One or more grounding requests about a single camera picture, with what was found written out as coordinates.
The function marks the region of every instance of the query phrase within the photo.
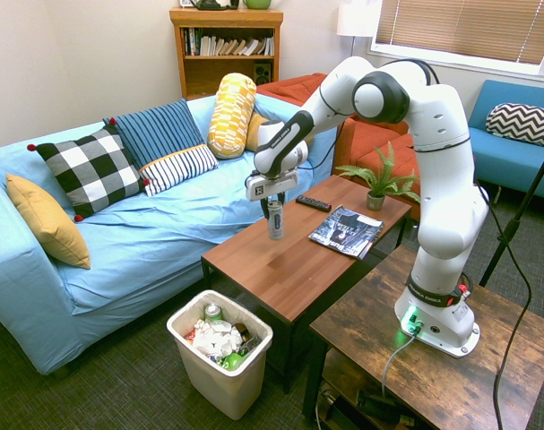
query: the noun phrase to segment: gray carpet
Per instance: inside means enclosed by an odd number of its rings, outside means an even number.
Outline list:
[[[496,207],[503,226],[521,198],[520,193],[503,193]],[[378,248],[391,251],[396,234]],[[412,237],[404,243],[417,246]],[[489,216],[466,268],[475,281],[497,245]],[[512,248],[532,284],[531,310],[544,317],[543,199],[534,199],[525,212]],[[295,369],[289,395],[267,367],[261,396],[239,421],[227,418],[192,387],[166,321],[201,287],[190,288],[89,348],[64,380],[37,374],[0,324],[0,429],[316,429],[300,412],[307,378],[304,361]],[[220,287],[227,288],[225,281]],[[507,254],[487,287],[519,305],[526,298],[526,287]],[[544,430],[544,386],[528,428]]]

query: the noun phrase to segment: bookshelf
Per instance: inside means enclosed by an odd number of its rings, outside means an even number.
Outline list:
[[[283,13],[270,9],[199,11],[175,7],[170,10],[174,25],[178,71],[182,97],[197,99],[215,94],[223,76],[242,73],[255,77],[256,65],[270,69],[270,81],[280,78],[280,26]],[[186,54],[186,30],[201,29],[204,36],[224,39],[263,39],[273,37],[272,55],[192,56]]]

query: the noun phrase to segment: crumpled paper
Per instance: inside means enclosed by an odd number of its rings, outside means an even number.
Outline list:
[[[242,337],[236,327],[227,321],[206,322],[198,320],[194,324],[195,336],[192,346],[209,357],[227,357],[237,352]]]

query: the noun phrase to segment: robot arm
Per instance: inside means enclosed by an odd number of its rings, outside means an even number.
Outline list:
[[[301,140],[353,113],[375,122],[404,119],[410,127],[421,181],[420,248],[395,313],[403,331],[412,332],[416,321],[420,340],[462,357],[477,345],[479,326],[460,279],[488,208],[473,184],[469,129],[455,89],[428,85],[426,71],[416,63],[375,69],[363,58],[348,58],[258,148],[246,194],[258,200],[294,187],[296,167],[305,161],[294,155]]]

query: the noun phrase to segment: speaker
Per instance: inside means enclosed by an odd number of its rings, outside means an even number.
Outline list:
[[[254,82],[256,85],[272,81],[272,65],[268,63],[254,64]]]

